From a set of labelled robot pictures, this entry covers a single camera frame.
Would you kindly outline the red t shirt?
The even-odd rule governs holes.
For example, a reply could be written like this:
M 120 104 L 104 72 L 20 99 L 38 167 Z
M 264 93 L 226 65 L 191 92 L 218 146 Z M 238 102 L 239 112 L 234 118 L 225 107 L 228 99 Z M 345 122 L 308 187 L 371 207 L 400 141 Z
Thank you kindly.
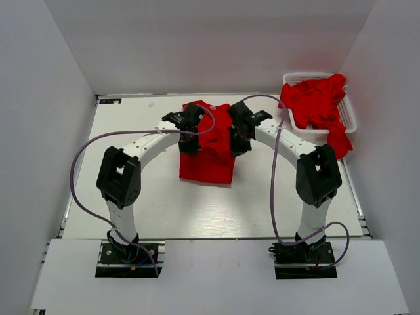
M 232 119 L 229 104 L 214 106 L 202 100 L 196 104 L 207 108 L 213 115 L 205 114 L 198 125 L 201 149 L 193 155 L 181 153 L 179 178 L 204 184 L 231 184 L 235 157 L 230 151 Z

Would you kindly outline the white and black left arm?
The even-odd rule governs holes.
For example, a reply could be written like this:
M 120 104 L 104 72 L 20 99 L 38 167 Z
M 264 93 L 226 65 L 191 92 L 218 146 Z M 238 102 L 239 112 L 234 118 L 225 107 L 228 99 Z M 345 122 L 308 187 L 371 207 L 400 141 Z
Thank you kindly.
M 141 191 L 141 173 L 160 153 L 178 144 L 181 150 L 196 153 L 201 147 L 198 125 L 205 108 L 189 103 L 181 112 L 162 117 L 158 125 L 138 140 L 122 147 L 109 147 L 102 159 L 96 186 L 109 210 L 112 228 L 108 241 L 125 262 L 138 256 L 138 233 L 135 228 L 133 204 Z

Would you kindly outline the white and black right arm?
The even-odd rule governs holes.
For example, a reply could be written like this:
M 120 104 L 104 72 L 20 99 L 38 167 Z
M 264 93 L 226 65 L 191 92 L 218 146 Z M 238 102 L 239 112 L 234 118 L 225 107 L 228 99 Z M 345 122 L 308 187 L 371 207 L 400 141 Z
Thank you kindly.
M 295 189 L 303 203 L 301 222 L 294 242 L 278 243 L 301 260 L 313 261 L 325 242 L 329 206 L 342 185 L 334 149 L 299 138 L 268 112 L 254 113 L 243 101 L 232 105 L 228 113 L 232 119 L 230 145 L 234 155 L 250 151 L 250 141 L 255 140 L 272 148 L 275 158 L 281 155 L 294 166 Z

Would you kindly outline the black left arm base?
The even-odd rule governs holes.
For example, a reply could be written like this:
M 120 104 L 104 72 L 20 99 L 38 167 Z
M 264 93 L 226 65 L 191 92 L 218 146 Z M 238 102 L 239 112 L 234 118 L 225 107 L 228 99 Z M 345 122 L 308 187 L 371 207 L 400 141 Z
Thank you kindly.
M 103 241 L 98 254 L 96 278 L 156 279 L 161 273 L 165 258 L 165 242 L 141 243 L 148 251 L 130 247 L 124 254 L 107 241 Z

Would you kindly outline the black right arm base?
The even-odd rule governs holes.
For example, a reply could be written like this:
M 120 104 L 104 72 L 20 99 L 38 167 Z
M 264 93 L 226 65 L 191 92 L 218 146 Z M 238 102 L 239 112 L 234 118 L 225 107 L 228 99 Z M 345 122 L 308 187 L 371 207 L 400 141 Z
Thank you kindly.
M 268 252 L 274 259 L 274 272 L 277 280 L 309 280 L 337 278 L 335 266 L 327 266 L 335 262 L 330 242 L 325 242 L 306 256 L 298 245 L 286 247 L 273 243 Z

